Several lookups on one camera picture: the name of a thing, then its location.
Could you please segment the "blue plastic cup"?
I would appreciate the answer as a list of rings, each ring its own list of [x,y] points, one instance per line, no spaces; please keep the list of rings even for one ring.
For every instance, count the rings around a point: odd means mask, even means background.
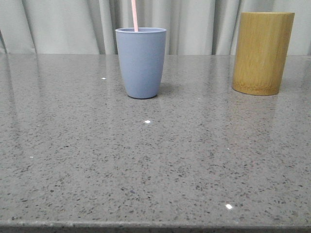
[[[159,92],[162,78],[166,29],[116,29],[121,76],[128,96],[149,99]]]

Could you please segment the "bamboo wooden cup holder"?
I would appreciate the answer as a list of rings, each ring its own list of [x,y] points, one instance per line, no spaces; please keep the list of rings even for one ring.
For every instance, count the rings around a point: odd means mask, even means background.
[[[279,93],[294,13],[242,12],[232,88],[271,96]]]

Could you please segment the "pink chopstick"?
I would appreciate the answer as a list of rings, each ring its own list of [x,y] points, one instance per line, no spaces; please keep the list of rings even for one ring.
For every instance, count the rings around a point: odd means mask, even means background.
[[[132,6],[132,17],[133,17],[133,25],[134,25],[134,32],[138,32],[138,15],[137,15],[137,5],[136,0],[131,0]]]

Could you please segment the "grey pleated curtain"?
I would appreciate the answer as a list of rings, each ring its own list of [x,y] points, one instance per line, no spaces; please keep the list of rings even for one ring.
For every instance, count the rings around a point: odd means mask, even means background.
[[[308,0],[139,0],[140,27],[167,30],[166,52],[235,53],[242,12],[293,12],[288,53],[311,53]],[[3,0],[1,53],[115,54],[115,30],[133,26],[128,0]]]

